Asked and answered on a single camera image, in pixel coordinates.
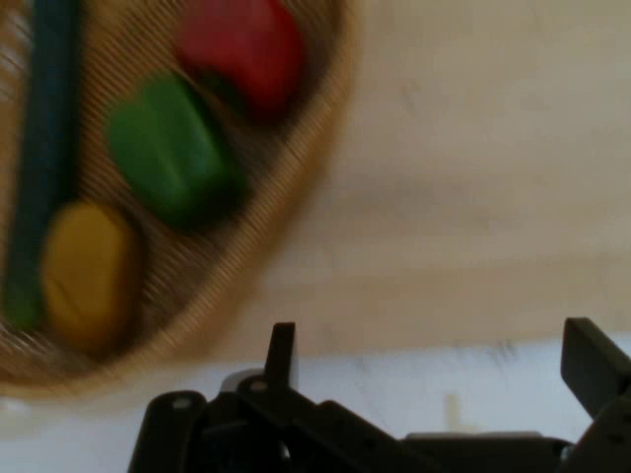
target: toy vegetable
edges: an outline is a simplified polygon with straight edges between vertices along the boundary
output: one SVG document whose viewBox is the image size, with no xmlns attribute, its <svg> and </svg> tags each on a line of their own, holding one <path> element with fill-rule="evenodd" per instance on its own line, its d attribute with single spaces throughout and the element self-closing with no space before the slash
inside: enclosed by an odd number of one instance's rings
<svg viewBox="0 0 631 473">
<path fill-rule="evenodd" d="M 305 66 L 305 42 L 280 0 L 192 0 L 175 54 L 192 77 L 260 121 L 282 114 Z"/>
<path fill-rule="evenodd" d="M 245 196 L 245 176 L 219 125 L 176 75 L 152 79 L 117 105 L 107 139 L 138 199 L 171 226 L 217 220 Z"/>
</svg>

